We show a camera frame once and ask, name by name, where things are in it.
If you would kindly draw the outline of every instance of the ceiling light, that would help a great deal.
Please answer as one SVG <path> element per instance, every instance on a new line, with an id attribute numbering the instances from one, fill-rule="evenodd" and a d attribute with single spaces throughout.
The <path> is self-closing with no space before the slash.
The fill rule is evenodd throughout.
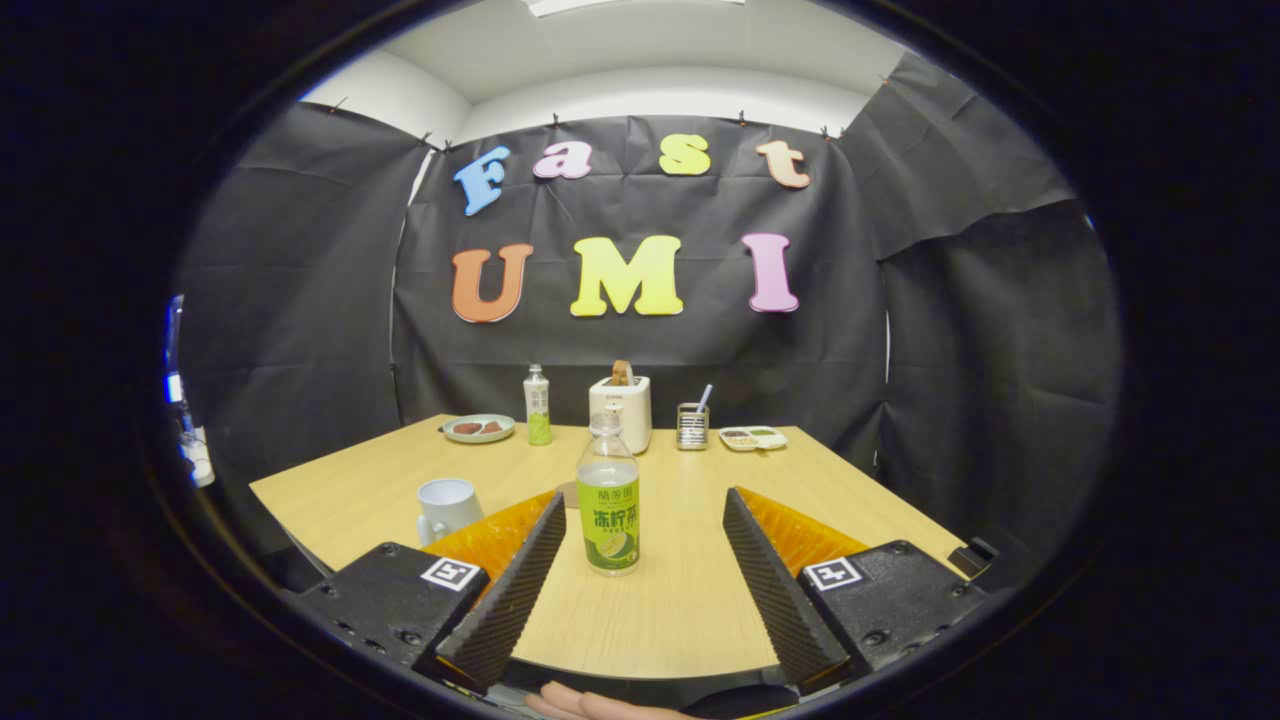
<path id="1" fill-rule="evenodd" d="M 589 5 L 603 5 L 605 3 L 621 3 L 622 0 L 525 0 L 525 5 L 529 5 L 529 12 L 539 18 L 545 18 L 547 15 L 553 15 L 556 13 L 563 13 L 564 10 L 575 10 L 577 8 L 586 8 Z M 637 0 L 627 0 L 630 3 L 636 3 Z M 700 1 L 718 1 L 728 3 L 730 5 L 745 5 L 746 0 L 700 0 Z"/>

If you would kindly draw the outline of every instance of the bottle label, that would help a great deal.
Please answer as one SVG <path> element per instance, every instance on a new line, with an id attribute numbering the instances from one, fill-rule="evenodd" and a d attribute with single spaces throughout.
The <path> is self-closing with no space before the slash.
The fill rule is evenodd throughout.
<path id="1" fill-rule="evenodd" d="M 640 483 L 621 487 L 577 483 L 586 560 L 605 570 L 622 570 L 640 560 Z"/>
<path id="2" fill-rule="evenodd" d="M 529 445 L 549 445 L 552 442 L 549 397 L 548 383 L 525 383 Z"/>

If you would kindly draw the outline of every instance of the mug handle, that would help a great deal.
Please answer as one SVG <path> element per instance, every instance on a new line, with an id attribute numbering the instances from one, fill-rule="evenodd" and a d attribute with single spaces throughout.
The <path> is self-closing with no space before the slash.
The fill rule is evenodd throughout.
<path id="1" fill-rule="evenodd" d="M 435 523 L 428 521 L 426 515 L 417 516 L 417 539 L 422 543 L 422 547 L 431 544 L 447 534 L 449 534 L 447 524 L 439 520 Z"/>

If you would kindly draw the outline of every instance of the wooden table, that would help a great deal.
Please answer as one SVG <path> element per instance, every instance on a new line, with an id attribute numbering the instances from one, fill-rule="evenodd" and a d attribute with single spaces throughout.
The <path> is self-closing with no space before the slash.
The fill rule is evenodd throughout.
<path id="1" fill-rule="evenodd" d="M 419 547 L 416 491 L 458 477 L 494 512 L 575 479 L 586 428 L 553 427 L 532 447 L 524 424 L 489 445 L 454 443 L 436 415 L 251 487 L 311 552 L 340 569 L 379 542 Z M 678 451 L 675 430 L 654 430 L 640 462 L 640 564 L 623 578 L 588 569 L 577 510 L 513 657 L 593 675 L 689 678 L 777 664 L 739 573 L 721 519 L 724 493 L 742 486 L 869 546 L 908 539 L 940 561 L 959 538 L 799 428 L 790 445 L 735 452 L 713 438 Z"/>

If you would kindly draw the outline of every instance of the utensil holder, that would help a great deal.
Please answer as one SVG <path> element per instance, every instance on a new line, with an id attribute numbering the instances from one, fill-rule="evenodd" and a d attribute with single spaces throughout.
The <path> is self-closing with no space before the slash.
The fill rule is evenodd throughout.
<path id="1" fill-rule="evenodd" d="M 696 402 L 681 402 L 676 406 L 676 447 L 678 450 L 707 450 L 710 437 L 712 409 L 698 411 Z"/>

